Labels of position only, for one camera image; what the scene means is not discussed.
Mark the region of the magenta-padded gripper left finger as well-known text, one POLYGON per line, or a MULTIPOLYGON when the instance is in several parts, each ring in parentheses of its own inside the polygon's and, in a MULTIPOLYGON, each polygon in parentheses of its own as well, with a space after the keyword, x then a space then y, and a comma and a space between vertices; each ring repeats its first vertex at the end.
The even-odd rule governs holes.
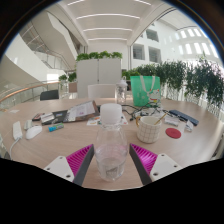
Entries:
POLYGON ((58 156, 44 170, 78 186, 83 184, 87 170, 94 155, 94 145, 90 144, 67 157, 58 156))

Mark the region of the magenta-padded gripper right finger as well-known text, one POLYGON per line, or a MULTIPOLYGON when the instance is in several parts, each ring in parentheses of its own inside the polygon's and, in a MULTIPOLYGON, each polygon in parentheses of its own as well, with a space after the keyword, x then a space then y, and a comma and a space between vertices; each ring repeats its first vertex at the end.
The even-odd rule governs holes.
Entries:
POLYGON ((135 144, 129 151, 143 185, 170 175, 182 167, 165 153, 155 154, 135 144))

